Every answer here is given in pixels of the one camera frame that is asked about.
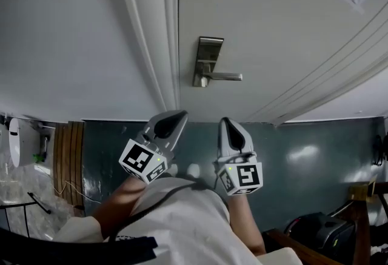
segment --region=wall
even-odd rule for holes
[[[365,118],[388,115],[388,69],[349,92],[291,121]]]
[[[179,0],[182,108],[192,121],[277,125],[320,106],[388,65],[387,2],[359,13],[343,0]],[[215,72],[241,82],[192,87],[199,36],[224,38]]]
[[[84,134],[84,192],[103,201],[128,177],[117,160],[127,141],[144,123],[87,122]],[[248,196],[260,230],[282,229],[298,216],[329,213],[342,206],[352,182],[369,181],[377,175],[386,181],[386,165],[372,165],[372,143],[384,135],[381,118],[341,122],[243,124],[252,136],[258,161],[263,164],[263,187]],[[201,177],[211,186],[215,173],[218,124],[188,123],[174,149],[178,173],[191,163],[199,164]],[[218,181],[217,191],[224,195]],[[95,203],[85,202],[86,214]],[[369,204],[374,218],[381,204]]]
[[[124,0],[0,1],[0,112],[47,121],[158,112]]]

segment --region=cable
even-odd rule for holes
[[[40,168],[40,167],[37,166],[37,165],[35,165],[34,167],[37,167],[37,168],[41,169],[41,171],[42,171],[45,175],[47,175],[51,180],[53,180],[53,178],[52,178],[48,173],[46,173],[42,168]],[[53,186],[55,192],[57,192],[57,193],[60,194],[60,195],[62,195],[62,193],[65,191],[66,184],[69,184],[70,186],[72,186],[72,187],[75,189],[75,191],[76,191],[77,193],[79,193],[79,194],[82,195],[83,197],[87,198],[87,199],[90,200],[90,201],[93,201],[94,203],[101,204],[101,202],[99,202],[99,201],[97,201],[97,200],[94,200],[94,199],[92,199],[92,198],[90,198],[90,197],[88,197],[88,196],[82,194],[81,192],[79,192],[79,191],[77,190],[77,188],[76,188],[70,181],[65,181],[65,186],[63,187],[62,191],[60,191],[60,192],[55,188],[55,186],[54,186],[54,184],[53,184],[52,182],[50,182],[50,183],[52,184],[52,186]]]

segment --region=door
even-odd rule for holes
[[[344,0],[179,0],[181,108],[208,122],[301,114],[385,59],[387,1],[361,14]],[[242,81],[193,87],[200,36],[224,39],[214,72]]]

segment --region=person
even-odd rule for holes
[[[108,241],[128,216],[152,206],[169,190],[192,183],[200,174],[199,166],[192,164],[186,178],[175,178],[174,168],[177,169],[174,165],[170,169],[171,176],[165,175],[149,185],[129,177],[92,216],[71,218],[53,240]],[[182,189],[143,218],[123,227],[115,240],[155,237],[156,259],[149,264],[262,264],[256,257],[266,254],[266,248],[246,195],[231,196],[227,206],[210,189]]]
[[[137,159],[139,144],[143,146],[141,150],[158,148],[156,152],[161,150],[171,160],[171,151],[186,121],[186,111],[154,116],[136,142],[130,140],[124,149],[119,162],[125,171],[133,173],[136,168],[145,167],[146,162],[141,157]],[[253,156],[252,139],[238,123],[224,118],[219,126],[220,156],[227,160],[232,157],[235,161],[245,161],[246,152]],[[132,155],[134,147],[136,156]],[[154,255],[145,260],[147,264],[301,264],[291,249],[282,249],[283,252],[276,252],[273,257],[266,255],[245,194],[230,196],[224,201],[200,178],[197,164],[191,164],[185,176],[177,177],[177,173],[178,166],[172,164],[148,185],[130,176],[92,216],[69,219],[53,240],[130,244],[131,240],[154,238]]]

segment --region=door handle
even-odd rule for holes
[[[209,63],[204,63],[202,68],[202,76],[209,79],[214,79],[215,81],[242,81],[243,80],[243,75],[241,73],[211,72]]]
[[[213,72],[219,51],[224,42],[220,38],[200,37],[194,70],[194,87],[207,87],[211,79],[216,81],[242,81],[241,73]]]

